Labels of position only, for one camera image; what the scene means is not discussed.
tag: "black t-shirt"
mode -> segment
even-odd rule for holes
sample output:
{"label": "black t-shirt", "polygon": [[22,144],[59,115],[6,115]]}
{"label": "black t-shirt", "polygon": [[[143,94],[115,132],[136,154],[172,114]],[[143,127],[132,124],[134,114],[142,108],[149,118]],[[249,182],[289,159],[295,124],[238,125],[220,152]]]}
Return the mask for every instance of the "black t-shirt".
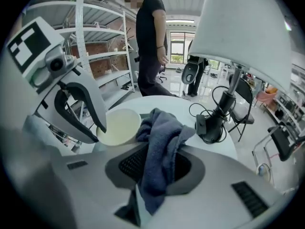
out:
{"label": "black t-shirt", "polygon": [[[156,30],[154,27],[153,12],[164,10],[162,0],[144,0],[137,13],[136,37],[139,47],[139,55],[157,55]],[[164,46],[167,53],[166,34]]]}

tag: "round table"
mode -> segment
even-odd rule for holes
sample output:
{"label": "round table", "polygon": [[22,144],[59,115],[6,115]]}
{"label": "round table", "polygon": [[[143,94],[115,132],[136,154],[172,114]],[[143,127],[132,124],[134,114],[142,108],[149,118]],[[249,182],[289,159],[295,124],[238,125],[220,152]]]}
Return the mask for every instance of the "round table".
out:
{"label": "round table", "polygon": [[[132,109],[139,114],[148,114],[152,109],[159,108],[160,110],[169,112],[176,116],[177,120],[180,121],[183,125],[187,125],[189,127],[194,128],[195,117],[192,117],[189,113],[189,107],[191,104],[193,103],[177,97],[147,96],[135,98],[121,103],[120,105],[111,109],[110,112],[117,109],[127,108]],[[191,108],[191,112],[193,115],[199,114],[202,110],[203,108],[197,104],[192,106]],[[206,144],[197,134],[195,134],[186,141],[186,144],[189,146],[194,146],[200,149],[226,155],[237,160],[236,149],[229,134],[227,134],[227,137],[223,142],[215,144]]]}

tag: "human hand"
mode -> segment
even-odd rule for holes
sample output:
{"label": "human hand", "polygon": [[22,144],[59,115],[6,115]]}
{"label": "human hand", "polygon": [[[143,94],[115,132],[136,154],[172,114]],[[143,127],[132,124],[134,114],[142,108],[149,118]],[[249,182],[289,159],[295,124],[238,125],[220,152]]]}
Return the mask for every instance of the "human hand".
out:
{"label": "human hand", "polygon": [[166,51],[164,46],[157,49],[157,56],[161,65],[168,63],[168,58],[166,57]]}

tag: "ceiling light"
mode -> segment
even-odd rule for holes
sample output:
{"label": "ceiling light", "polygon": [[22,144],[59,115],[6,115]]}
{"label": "ceiling light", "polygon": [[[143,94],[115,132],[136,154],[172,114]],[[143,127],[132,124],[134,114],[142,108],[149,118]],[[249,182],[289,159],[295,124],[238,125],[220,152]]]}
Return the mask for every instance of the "ceiling light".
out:
{"label": "ceiling light", "polygon": [[192,20],[166,20],[167,23],[170,22],[184,22],[184,23],[194,23],[195,21]]}
{"label": "ceiling light", "polygon": [[291,31],[291,27],[290,27],[290,25],[288,25],[288,23],[286,21],[285,21],[285,27],[286,27],[286,30]]}

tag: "brick wall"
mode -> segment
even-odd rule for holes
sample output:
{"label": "brick wall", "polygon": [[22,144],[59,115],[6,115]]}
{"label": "brick wall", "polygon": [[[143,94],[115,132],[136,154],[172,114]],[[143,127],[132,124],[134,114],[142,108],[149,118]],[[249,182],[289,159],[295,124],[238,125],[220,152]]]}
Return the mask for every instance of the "brick wall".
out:
{"label": "brick wall", "polygon": [[[123,19],[117,19],[107,25],[107,28],[118,30],[121,25],[123,24]],[[135,22],[131,21],[130,19],[126,18],[126,26],[127,29],[130,28],[127,37],[135,36]],[[123,51],[124,46],[124,36],[117,36],[114,39],[108,41],[108,43],[92,43],[86,44],[86,51],[89,55],[98,54],[102,52],[113,52],[114,48],[117,48],[118,51]],[[72,47],[72,54],[79,58],[77,46]],[[112,57],[112,63],[115,67],[119,70],[127,70],[127,60],[125,55],[114,56]],[[112,69],[111,60],[98,60],[90,63],[91,71],[94,78],[100,77],[105,74],[106,70]]]}

